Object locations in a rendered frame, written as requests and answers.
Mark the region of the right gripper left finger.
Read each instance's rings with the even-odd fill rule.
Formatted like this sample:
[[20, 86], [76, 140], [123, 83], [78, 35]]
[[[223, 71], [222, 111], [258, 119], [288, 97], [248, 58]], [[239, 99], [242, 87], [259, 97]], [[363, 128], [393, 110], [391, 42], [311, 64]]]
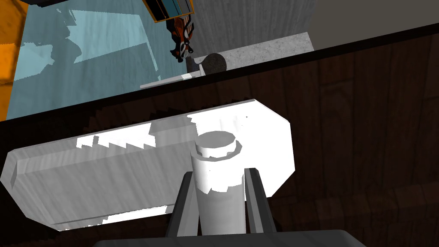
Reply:
[[186, 172], [166, 231], [166, 237], [196, 236], [199, 210], [193, 172]]

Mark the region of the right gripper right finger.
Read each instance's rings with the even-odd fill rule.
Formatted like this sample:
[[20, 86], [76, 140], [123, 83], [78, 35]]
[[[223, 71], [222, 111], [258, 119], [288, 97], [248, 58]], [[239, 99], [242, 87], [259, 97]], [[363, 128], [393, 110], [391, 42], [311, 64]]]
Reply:
[[277, 229], [274, 224], [259, 171], [254, 167], [245, 169], [244, 177], [250, 232], [276, 232]]

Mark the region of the white cylindrical bottle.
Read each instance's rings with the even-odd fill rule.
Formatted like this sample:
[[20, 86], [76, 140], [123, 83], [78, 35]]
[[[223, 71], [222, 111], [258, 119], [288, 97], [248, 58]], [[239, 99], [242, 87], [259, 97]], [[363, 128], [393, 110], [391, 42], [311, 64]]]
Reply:
[[242, 145], [226, 131], [199, 135], [190, 155], [203, 235], [244, 234], [244, 168]]

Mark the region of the white flat board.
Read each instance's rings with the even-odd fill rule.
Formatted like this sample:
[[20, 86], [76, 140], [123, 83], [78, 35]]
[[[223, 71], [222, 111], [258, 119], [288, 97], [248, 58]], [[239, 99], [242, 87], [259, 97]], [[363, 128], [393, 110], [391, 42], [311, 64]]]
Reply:
[[211, 131], [237, 138], [239, 164], [258, 169], [268, 197], [295, 170], [290, 123], [252, 99], [18, 148], [0, 182], [26, 217], [58, 231], [131, 211], [163, 214], [192, 171], [191, 141]]

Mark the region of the grey speckled block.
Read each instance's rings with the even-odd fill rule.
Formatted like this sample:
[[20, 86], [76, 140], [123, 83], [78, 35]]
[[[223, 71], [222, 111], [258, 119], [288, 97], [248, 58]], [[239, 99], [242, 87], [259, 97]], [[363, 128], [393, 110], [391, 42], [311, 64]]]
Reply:
[[307, 32], [266, 42], [244, 46], [219, 54], [225, 58], [227, 69], [232, 70], [313, 51]]

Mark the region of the orange framed shelf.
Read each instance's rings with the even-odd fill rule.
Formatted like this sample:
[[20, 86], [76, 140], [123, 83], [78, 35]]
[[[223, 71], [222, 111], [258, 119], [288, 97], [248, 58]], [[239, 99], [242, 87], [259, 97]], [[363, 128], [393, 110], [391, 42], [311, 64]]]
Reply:
[[155, 23], [165, 22], [175, 43], [170, 51], [179, 63], [193, 53], [190, 39], [195, 29], [193, 0], [142, 0]]

